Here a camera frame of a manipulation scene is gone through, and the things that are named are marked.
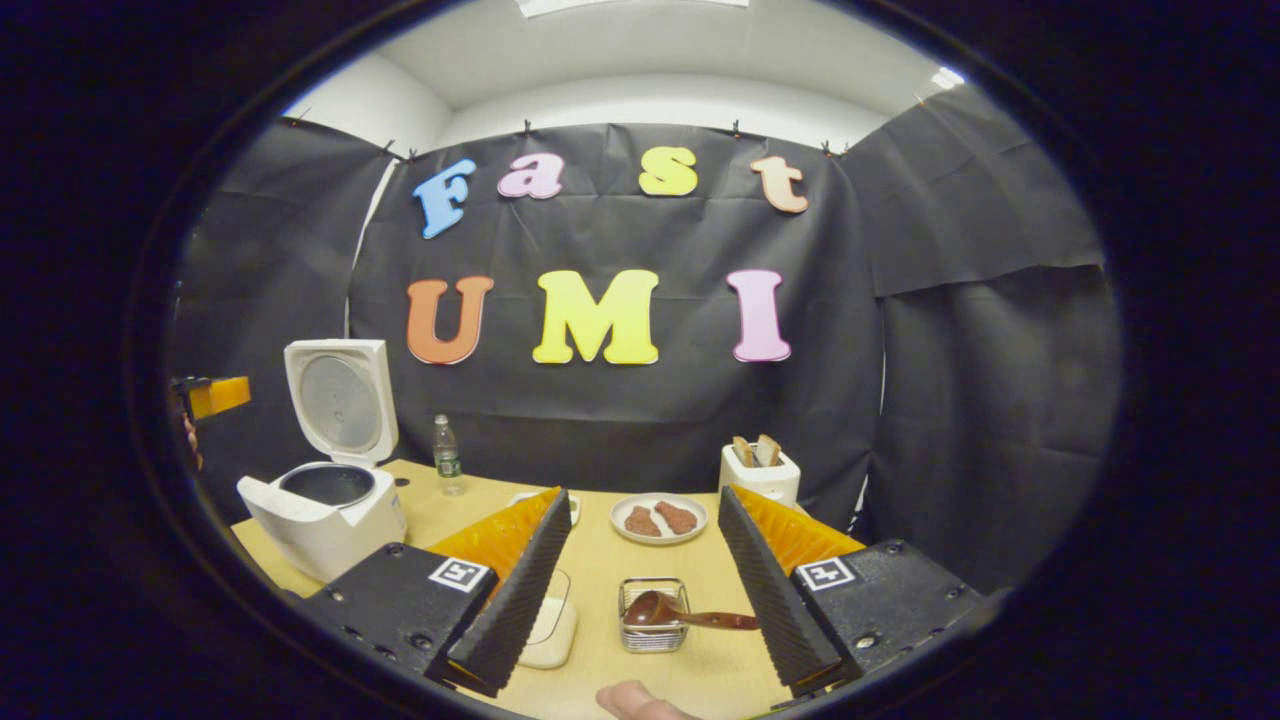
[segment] water bottle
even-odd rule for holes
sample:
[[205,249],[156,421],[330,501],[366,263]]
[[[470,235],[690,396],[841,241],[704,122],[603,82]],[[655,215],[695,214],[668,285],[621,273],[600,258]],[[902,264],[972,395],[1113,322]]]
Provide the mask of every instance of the water bottle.
[[440,477],[440,489],[444,495],[462,495],[462,462],[458,460],[458,438],[449,429],[449,419],[435,416],[435,436],[431,438],[431,452],[435,455],[435,473]]

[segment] ceiling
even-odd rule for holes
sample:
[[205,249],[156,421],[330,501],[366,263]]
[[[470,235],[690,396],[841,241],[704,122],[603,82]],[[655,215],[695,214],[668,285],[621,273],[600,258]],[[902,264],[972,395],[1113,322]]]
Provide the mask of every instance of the ceiling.
[[515,0],[472,0],[380,53],[453,110],[511,92],[609,76],[689,73],[771,82],[886,117],[938,90],[938,64],[818,0],[623,0],[525,19]]

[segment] spoon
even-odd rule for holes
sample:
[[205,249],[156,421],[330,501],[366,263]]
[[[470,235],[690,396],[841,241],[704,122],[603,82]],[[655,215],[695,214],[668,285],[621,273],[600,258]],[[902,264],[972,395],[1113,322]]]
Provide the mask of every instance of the spoon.
[[750,615],[735,615],[732,612],[681,612],[676,607],[676,601],[658,591],[645,591],[640,593],[631,607],[627,609],[622,621],[627,625],[667,625],[675,621],[699,625],[701,628],[719,628],[722,630],[756,630],[760,624]]

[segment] metal basket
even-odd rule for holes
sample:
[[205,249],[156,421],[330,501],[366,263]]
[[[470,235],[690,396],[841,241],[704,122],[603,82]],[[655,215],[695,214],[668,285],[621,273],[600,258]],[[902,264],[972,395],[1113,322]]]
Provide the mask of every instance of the metal basket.
[[681,612],[689,612],[689,593],[678,578],[627,578],[618,585],[618,625],[622,647],[628,652],[675,652],[685,642],[689,625],[681,621],[666,625],[627,625],[622,621],[627,609],[645,591],[658,591],[676,600]]

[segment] wooden table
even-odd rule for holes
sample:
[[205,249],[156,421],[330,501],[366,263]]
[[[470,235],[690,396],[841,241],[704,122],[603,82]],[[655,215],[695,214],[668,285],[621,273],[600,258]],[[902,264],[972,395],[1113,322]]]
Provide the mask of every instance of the wooden table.
[[[535,486],[468,477],[467,492],[440,492],[435,469],[403,460],[384,470],[410,483],[397,488],[408,520],[406,543],[428,547],[503,507],[517,492]],[[581,516],[568,534],[558,568],[568,573],[570,600],[577,607],[577,634],[568,661],[554,670],[517,665],[497,700],[470,691],[471,697],[513,712],[547,720],[609,719],[595,705],[595,691],[622,680],[643,682],[657,697],[704,720],[744,719],[791,698],[778,682],[759,632],[690,628],[676,652],[637,655],[623,650],[618,633],[618,584],[626,578],[673,575],[689,592],[692,611],[751,614],[733,559],[717,525],[719,496],[692,493],[709,521],[695,538],[672,546],[640,544],[623,538],[609,523],[609,510],[625,493],[572,491]],[[232,530],[259,566],[285,589],[310,596],[320,583],[294,569],[256,520]]]

